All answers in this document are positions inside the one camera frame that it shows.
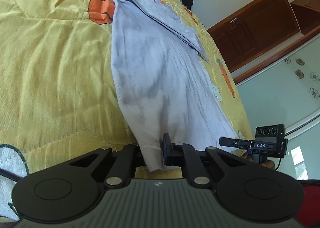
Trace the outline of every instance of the wooden cabinet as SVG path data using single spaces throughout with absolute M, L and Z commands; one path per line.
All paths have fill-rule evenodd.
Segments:
M 291 6 L 302 34 L 320 25 L 320 0 L 295 0 Z
M 230 72 L 299 32 L 287 0 L 254 0 L 210 29 Z

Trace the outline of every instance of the light blue garment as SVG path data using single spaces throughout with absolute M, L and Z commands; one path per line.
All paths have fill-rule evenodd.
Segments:
M 204 51 L 194 29 L 158 0 L 113 1 L 112 76 L 148 169 L 163 168 L 159 140 L 166 132 L 197 150 L 220 147 L 221 136 L 236 138 L 197 55 Z

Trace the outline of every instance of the door panel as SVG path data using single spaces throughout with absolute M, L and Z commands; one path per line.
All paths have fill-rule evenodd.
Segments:
M 255 0 L 208 32 L 232 72 L 298 33 L 299 27 L 288 0 Z M 217 39 L 224 33 L 228 42 Z

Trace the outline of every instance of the frosted glass panel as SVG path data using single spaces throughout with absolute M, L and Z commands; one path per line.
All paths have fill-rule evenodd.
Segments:
M 320 179 L 320 123 L 288 142 L 278 171 L 295 179 Z
M 238 86 L 252 132 L 258 126 L 272 124 L 289 127 L 319 109 L 320 98 L 315 99 L 309 90 L 311 85 L 320 84 L 318 71 L 320 37 L 292 54 L 289 60 Z

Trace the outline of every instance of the yellow bedspread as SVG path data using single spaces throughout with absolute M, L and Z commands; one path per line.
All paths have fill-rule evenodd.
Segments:
M 30 173 L 101 146 L 120 150 L 135 142 L 117 103 L 110 68 L 113 6 L 104 1 L 0 0 L 0 144 L 15 147 Z M 212 38 L 179 0 L 161 1 L 196 28 L 217 99 L 236 132 L 251 139 L 238 91 Z

